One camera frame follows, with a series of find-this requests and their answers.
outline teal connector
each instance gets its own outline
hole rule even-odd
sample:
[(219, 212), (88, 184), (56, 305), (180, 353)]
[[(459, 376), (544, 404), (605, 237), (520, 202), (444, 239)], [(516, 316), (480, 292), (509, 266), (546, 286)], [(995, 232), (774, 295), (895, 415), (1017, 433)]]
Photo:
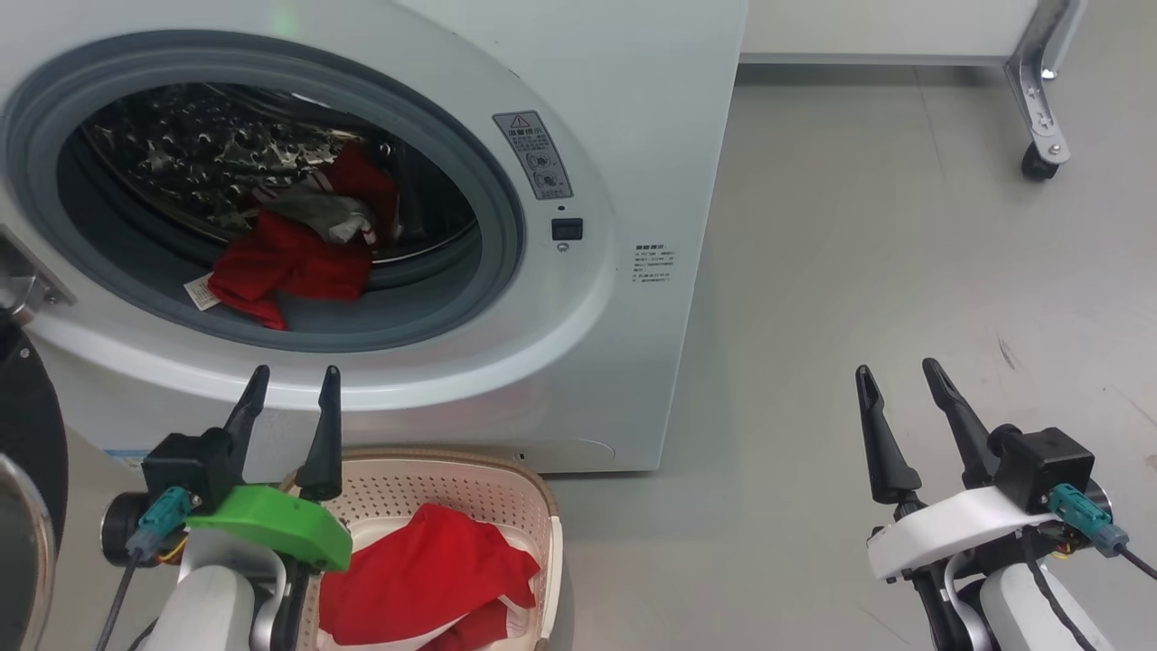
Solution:
[(1113, 517), (1073, 484), (1056, 484), (1053, 488), (1048, 494), (1048, 510), (1066, 525), (1088, 537), (1105, 557), (1117, 556), (1118, 547), (1129, 542), (1129, 534), (1113, 524)]
[(164, 539), (185, 524), (185, 518), (192, 510), (193, 502), (189, 491), (179, 487), (165, 490), (137, 523), (137, 531), (125, 545), (128, 556), (138, 562), (150, 558), (161, 549)]

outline laundry basket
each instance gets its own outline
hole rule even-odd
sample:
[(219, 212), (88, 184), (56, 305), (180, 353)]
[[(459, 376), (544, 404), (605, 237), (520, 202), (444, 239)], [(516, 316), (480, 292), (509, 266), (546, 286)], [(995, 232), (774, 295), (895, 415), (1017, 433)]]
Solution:
[[(293, 478), (282, 490), (296, 494)], [(541, 478), (501, 459), (430, 450), (348, 451), (341, 460), (341, 496), (323, 503), (349, 527), (354, 552), (405, 526), (433, 503), (492, 523), (541, 571), (531, 579), (536, 607), (526, 634), (495, 642), (489, 651), (543, 651), (554, 628), (562, 578), (562, 525)], [(310, 580), (297, 632), (297, 651), (314, 651), (320, 578)]]

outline green plastic part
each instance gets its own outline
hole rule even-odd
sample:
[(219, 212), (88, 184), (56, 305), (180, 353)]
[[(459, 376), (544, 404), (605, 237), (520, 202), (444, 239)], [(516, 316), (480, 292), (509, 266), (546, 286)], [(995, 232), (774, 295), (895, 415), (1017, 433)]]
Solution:
[(208, 516), (189, 516), (192, 528), (215, 528), (288, 554), (327, 572), (349, 569), (353, 539), (319, 504), (266, 486), (236, 487)]

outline washing machine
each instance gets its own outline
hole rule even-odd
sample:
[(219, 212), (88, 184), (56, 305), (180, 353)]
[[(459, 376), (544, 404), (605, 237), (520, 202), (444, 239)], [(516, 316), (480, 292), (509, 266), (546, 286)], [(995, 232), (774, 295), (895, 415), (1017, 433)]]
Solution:
[[(131, 465), (219, 427), (265, 364), (245, 478), (280, 480), (332, 364), (348, 447), (658, 467), (743, 0), (5, 14), (0, 234), (8, 276), (35, 289), (9, 308), (94, 445)], [(400, 195), (364, 294), (281, 295), (286, 331), (201, 309), (196, 282), (252, 225), (239, 198), (353, 140)]]

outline yellow wire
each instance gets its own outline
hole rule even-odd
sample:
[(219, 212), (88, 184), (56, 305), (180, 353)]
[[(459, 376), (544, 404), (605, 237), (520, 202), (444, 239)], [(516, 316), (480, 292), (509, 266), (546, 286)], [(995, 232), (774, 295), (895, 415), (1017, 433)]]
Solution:
[(185, 548), (186, 542), (189, 542), (189, 537), (183, 538), (180, 542), (177, 543), (177, 547), (172, 548), (172, 552), (165, 554), (164, 556), (157, 557), (157, 561), (162, 563), (168, 563), (169, 561), (172, 561), (177, 556), (177, 554), (180, 554), (180, 550)]

